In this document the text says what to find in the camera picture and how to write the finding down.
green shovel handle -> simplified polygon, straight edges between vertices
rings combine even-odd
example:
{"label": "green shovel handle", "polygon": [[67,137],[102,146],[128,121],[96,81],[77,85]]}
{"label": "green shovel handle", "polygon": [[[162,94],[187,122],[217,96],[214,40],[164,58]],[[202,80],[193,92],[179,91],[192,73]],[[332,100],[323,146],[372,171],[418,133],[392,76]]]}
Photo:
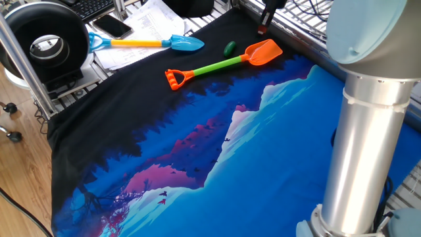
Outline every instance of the green shovel handle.
{"label": "green shovel handle", "polygon": [[204,73],[211,72],[211,71],[219,69],[219,68],[230,66],[230,65],[233,65],[233,64],[236,64],[236,63],[241,63],[243,61],[246,61],[247,60],[246,58],[248,59],[248,55],[247,56],[240,55],[240,56],[234,57],[232,59],[227,59],[227,60],[219,62],[219,63],[214,63],[214,64],[209,65],[209,66],[204,66],[204,67],[198,68],[196,70],[193,70],[193,72],[194,72],[195,76],[202,75]]}

orange toy shovel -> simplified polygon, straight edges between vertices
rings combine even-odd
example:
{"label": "orange toy shovel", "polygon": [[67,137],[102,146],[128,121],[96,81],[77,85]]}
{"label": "orange toy shovel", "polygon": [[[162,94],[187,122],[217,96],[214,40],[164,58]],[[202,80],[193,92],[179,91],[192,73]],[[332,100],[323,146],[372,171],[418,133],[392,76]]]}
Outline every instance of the orange toy shovel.
{"label": "orange toy shovel", "polygon": [[[282,54],[282,49],[275,43],[275,41],[268,39],[264,40],[259,43],[255,43],[254,45],[250,45],[246,50],[245,54],[240,55],[238,57],[234,57],[232,59],[228,59],[219,63],[214,63],[209,66],[204,66],[202,68],[198,68],[196,70],[190,71],[180,71],[180,70],[172,70],[168,69],[165,72],[166,78],[170,83],[171,89],[177,90],[178,88],[182,87],[185,82],[192,79],[194,76],[198,76],[207,72],[214,71],[219,68],[223,68],[225,66],[230,66],[236,63],[249,61],[252,65],[260,66],[263,64],[268,63],[272,59],[276,58],[277,56]],[[174,74],[181,74],[184,76],[184,80],[179,84],[174,76]]]}

orange handle grip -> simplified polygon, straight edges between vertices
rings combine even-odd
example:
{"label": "orange handle grip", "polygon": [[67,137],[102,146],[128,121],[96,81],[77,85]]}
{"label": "orange handle grip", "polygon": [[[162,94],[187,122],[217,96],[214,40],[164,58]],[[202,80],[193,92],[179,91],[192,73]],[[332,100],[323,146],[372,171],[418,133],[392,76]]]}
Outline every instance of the orange handle grip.
{"label": "orange handle grip", "polygon": [[[184,76],[183,81],[179,84],[177,83],[176,77],[174,74],[181,74]],[[190,70],[190,71],[180,71],[180,70],[172,70],[172,69],[168,69],[165,72],[165,76],[166,79],[168,79],[168,83],[170,83],[170,87],[172,90],[177,90],[178,88],[182,87],[184,85],[185,82],[187,82],[188,80],[190,80],[191,78],[193,78],[195,76],[195,73]]]}

blue shovel blade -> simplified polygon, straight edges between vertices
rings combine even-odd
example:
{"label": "blue shovel blade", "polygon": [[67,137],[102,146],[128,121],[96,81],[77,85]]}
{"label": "blue shovel blade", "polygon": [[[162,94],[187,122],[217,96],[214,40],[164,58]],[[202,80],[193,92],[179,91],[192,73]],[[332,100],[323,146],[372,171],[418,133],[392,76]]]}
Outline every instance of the blue shovel blade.
{"label": "blue shovel blade", "polygon": [[170,41],[172,49],[181,51],[195,51],[205,45],[205,43],[199,39],[186,36],[172,35]]}

yellow shovel handle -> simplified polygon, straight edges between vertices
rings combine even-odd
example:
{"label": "yellow shovel handle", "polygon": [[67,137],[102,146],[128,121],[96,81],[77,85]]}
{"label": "yellow shovel handle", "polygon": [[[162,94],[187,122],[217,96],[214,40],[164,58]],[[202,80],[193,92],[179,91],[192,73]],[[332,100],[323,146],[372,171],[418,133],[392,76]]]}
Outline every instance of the yellow shovel handle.
{"label": "yellow shovel handle", "polygon": [[113,39],[112,46],[131,46],[131,47],[162,47],[161,41],[158,40],[129,40],[129,39]]}

